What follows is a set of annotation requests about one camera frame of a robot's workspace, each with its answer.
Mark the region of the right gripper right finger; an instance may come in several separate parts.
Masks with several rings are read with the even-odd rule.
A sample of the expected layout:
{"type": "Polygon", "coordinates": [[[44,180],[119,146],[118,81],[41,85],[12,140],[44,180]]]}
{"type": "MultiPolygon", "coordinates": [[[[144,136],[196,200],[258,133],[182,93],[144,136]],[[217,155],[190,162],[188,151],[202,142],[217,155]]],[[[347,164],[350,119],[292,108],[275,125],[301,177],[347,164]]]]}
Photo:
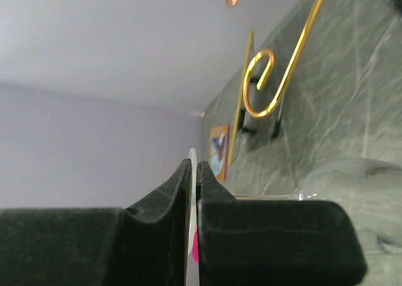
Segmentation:
{"type": "Polygon", "coordinates": [[[367,264],[349,216],[330,201],[239,200],[197,166],[202,285],[357,285],[367,264]]]}

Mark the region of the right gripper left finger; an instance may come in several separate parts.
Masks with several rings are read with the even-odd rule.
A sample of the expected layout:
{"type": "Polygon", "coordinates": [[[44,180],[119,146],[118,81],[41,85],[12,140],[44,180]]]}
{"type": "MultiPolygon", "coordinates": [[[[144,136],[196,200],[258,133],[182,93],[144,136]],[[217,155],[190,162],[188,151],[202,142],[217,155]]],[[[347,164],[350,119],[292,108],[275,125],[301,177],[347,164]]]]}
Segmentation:
{"type": "Polygon", "coordinates": [[[3,209],[2,285],[184,285],[192,165],[122,208],[3,209]]]}

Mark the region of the pink wine glass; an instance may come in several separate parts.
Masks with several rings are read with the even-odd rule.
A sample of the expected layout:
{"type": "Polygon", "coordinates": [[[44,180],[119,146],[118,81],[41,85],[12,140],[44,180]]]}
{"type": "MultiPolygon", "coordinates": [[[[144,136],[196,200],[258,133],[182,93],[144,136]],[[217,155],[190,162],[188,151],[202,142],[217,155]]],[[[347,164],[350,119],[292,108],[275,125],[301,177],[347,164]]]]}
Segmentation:
{"type": "Polygon", "coordinates": [[[191,256],[193,261],[198,264],[199,263],[199,252],[198,252],[198,230],[195,231],[193,237],[193,246],[191,250],[191,256]]]}

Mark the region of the clear wine glass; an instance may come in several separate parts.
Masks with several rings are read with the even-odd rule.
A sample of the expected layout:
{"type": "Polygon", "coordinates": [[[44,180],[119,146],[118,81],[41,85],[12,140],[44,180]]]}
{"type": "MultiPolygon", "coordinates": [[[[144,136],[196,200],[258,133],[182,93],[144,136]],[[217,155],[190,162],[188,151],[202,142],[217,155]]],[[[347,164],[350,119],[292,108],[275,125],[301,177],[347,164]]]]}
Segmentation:
{"type": "Polygon", "coordinates": [[[344,158],[311,171],[291,196],[254,200],[330,201],[349,216],[367,264],[357,285],[401,284],[401,167],[344,158]]]}

